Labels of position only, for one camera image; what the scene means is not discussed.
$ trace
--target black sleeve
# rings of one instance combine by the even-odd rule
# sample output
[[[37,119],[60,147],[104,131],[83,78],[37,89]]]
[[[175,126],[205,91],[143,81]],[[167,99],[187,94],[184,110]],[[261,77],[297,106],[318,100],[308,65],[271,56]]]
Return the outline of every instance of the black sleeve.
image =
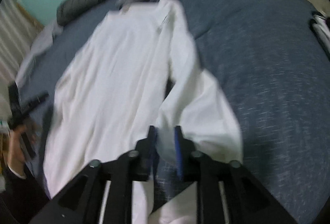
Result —
[[[27,224],[49,201],[43,189],[25,166],[26,179],[6,167],[6,190],[0,194],[0,223]]]

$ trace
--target person's arm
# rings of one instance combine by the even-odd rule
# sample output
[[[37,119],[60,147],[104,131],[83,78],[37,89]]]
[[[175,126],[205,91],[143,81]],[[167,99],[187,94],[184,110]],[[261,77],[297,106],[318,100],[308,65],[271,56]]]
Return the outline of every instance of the person's arm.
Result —
[[[19,145],[20,135],[25,131],[24,126],[19,126],[12,131],[9,138],[8,161],[4,169],[6,190],[0,194],[0,211],[5,211],[6,216],[12,216],[20,224],[29,221],[49,201],[43,189],[25,165],[24,154]]]

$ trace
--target human hand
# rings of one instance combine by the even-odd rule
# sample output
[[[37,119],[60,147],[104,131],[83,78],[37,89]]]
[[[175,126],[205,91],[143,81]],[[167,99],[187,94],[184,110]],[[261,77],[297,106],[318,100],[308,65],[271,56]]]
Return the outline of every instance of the human hand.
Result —
[[[8,166],[21,176],[24,176],[24,164],[26,162],[23,151],[20,147],[20,137],[26,131],[25,125],[18,126],[10,131],[8,146]],[[35,143],[36,137],[32,137],[32,143]]]

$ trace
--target shirt sleeve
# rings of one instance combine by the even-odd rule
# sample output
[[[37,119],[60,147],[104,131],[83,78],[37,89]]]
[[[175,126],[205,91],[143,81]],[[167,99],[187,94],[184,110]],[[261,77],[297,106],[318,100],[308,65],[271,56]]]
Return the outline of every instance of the shirt sleeve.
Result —
[[[10,168],[6,167],[3,171],[6,190],[0,194],[0,211],[8,211],[9,215],[20,224],[28,224],[49,201],[26,166],[24,172],[26,179],[18,177]]]
[[[19,173],[15,172],[10,166],[8,166],[9,170],[15,175],[17,176],[18,178],[20,179],[26,179],[26,174],[24,173],[23,176],[21,176]]]

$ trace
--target blue bedsheet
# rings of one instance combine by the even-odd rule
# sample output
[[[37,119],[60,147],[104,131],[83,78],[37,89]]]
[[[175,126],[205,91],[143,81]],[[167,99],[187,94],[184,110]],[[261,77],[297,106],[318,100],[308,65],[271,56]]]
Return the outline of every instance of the blue bedsheet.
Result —
[[[330,196],[330,63],[308,26],[315,8],[306,0],[180,1],[201,63],[240,123],[245,166],[300,224],[312,223]],[[37,59],[21,96],[49,91],[50,100],[32,115],[45,130],[57,80],[115,2],[67,25]],[[44,142],[45,136],[33,165],[37,175]],[[156,209],[187,184],[173,165],[155,166]]]

